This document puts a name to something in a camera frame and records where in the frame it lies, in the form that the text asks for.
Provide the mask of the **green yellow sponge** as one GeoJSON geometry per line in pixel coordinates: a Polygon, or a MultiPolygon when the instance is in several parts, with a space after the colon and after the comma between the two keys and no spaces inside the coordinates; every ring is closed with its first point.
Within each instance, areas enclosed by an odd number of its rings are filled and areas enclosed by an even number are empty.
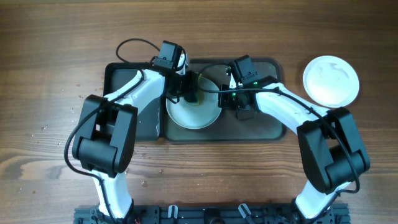
{"type": "Polygon", "coordinates": [[[190,93],[184,96],[184,100],[192,106],[199,106],[203,103],[203,93],[190,93]]]}

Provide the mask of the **light blue plate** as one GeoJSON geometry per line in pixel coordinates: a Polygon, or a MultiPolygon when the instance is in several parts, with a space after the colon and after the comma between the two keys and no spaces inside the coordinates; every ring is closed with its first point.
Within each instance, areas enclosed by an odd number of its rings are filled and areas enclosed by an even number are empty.
{"type": "Polygon", "coordinates": [[[202,129],[214,123],[221,114],[218,95],[200,90],[198,96],[198,103],[189,103],[183,98],[177,104],[166,100],[166,109],[171,120],[187,129],[202,129]]]}

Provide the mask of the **cream white plate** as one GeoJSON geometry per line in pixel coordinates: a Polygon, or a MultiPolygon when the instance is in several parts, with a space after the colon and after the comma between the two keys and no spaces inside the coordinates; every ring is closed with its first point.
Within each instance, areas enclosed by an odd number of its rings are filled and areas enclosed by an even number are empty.
{"type": "Polygon", "coordinates": [[[319,105],[339,108],[351,104],[359,94],[359,78],[345,60],[332,55],[319,56],[303,71],[303,86],[319,105]]]}

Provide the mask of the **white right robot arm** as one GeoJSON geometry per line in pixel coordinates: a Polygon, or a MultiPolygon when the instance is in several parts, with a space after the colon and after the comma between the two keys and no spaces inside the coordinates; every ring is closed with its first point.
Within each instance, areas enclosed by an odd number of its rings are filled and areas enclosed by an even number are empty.
{"type": "Polygon", "coordinates": [[[314,105],[273,77],[235,88],[222,85],[218,96],[222,106],[252,106],[297,135],[307,183],[293,201],[292,221],[315,223],[341,194],[359,192],[359,176],[371,163],[349,110],[314,105]]]}

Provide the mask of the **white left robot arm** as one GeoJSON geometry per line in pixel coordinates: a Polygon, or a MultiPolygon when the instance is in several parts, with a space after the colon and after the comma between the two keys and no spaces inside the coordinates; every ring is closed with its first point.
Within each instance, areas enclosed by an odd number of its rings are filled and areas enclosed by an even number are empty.
{"type": "Polygon", "coordinates": [[[138,116],[155,100],[192,93],[196,85],[193,71],[109,65],[104,95],[84,100],[64,149],[67,166],[91,177],[99,197],[99,205],[75,210],[75,223],[140,222],[125,173],[134,152],[138,116]]]}

